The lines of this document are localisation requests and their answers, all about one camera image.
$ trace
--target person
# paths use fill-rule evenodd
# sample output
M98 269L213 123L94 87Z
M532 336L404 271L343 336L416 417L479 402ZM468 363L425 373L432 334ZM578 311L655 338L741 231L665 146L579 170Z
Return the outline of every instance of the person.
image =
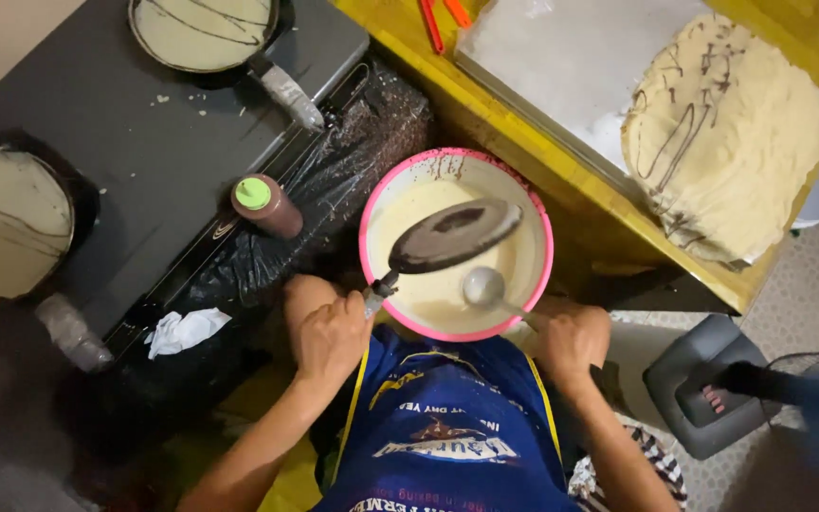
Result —
M257 510L287 452L342 386L339 449L312 510L579 510L564 480L566 429L553 423L540 374L579 419L608 509L680 510L593 383L591 366L602 366L609 346L604 310L543 298L537 371L498 336L406 342L386 325L372 335L361 293L338 296L320 278L297 276L285 295L296 376L179 512Z

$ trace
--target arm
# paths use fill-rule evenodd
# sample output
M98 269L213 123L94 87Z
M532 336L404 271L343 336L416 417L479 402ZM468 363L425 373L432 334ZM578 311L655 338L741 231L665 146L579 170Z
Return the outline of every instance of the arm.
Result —
M309 315L300 328L296 378L279 401L186 494L177 512L254 512L284 456L333 400L369 344L359 292Z
M592 463L611 509L678 512L678 504L590 376L590 365L602 367L608 352L608 313L561 302L537 328L537 359L583 422Z

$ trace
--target pink bowl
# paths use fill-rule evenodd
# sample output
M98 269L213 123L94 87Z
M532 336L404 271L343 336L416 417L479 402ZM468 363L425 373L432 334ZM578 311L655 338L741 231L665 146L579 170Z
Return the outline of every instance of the pink bowl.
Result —
M410 157L392 169L371 192L371 197L362 212L358 235L359 259L365 279L372 283L376 277L381 277L375 276L372 272L372 256L369 251L370 236L373 236L370 234L370 224L377 208L391 203L396 194L409 187L445 179L459 180L466 186L489 196L515 202L523 208L523 223L518 231L526 235L527 246L535 249L527 251L529 260L521 262L518 266L521 273L528 274L518 280L516 285L508 282L507 298L509 302L521 303L526 311L531 310L545 291L549 275L552 273L554 243L552 225L545 213L545 207L539 197L529 190L529 185L520 175L504 162L485 153L461 147L442 147ZM516 276L515 272L510 280L513 281ZM423 336L446 342L483 340L501 334L520 321L518 316L503 316L496 312L499 317L495 317L490 325L480 326L482 328L475 328L470 332L440 332L436 327L424 324L421 319L411 318L412 313L401 311L395 302L399 301L384 302L384 309L393 318Z

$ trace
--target yellow apron strap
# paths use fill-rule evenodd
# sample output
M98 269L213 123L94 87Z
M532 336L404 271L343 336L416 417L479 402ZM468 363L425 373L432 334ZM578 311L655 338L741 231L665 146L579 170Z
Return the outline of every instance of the yellow apron strap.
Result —
M552 405L549 403L549 395L545 392L545 386L542 384L542 379L539 377L539 370L536 369L536 364L532 361L529 355L525 356L529 369L532 371L532 376L536 379L536 385L539 386L539 393L542 395L542 403L545 404L545 418L549 421L549 432L552 433L552 443L555 445L555 453L558 454L558 460L563 465L562 448L558 444L558 430L555 429L555 418L552 416Z
M347 414L347 425L343 427L343 438L340 439L340 453L337 454L337 463L334 465L334 475L330 478L330 483L333 485L337 481L337 471L340 470L340 460L343 458L343 450L347 447L347 439L349 438L349 427L352 426L353 414L356 413L356 403L358 402L358 391L362 388L362 379L365 378L365 368L369 364L369 349L365 349L365 354L362 355L362 362L358 366L358 375L356 377L356 387L353 388L353 397L349 401L349 413ZM558 446L558 441L555 441L555 447Z

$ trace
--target green bottle cap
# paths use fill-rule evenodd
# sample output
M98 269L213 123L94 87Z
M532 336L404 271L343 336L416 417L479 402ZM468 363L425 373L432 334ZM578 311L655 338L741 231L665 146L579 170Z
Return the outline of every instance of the green bottle cap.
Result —
M245 178L236 185L236 200L249 210L261 210L270 202L270 187L258 178Z

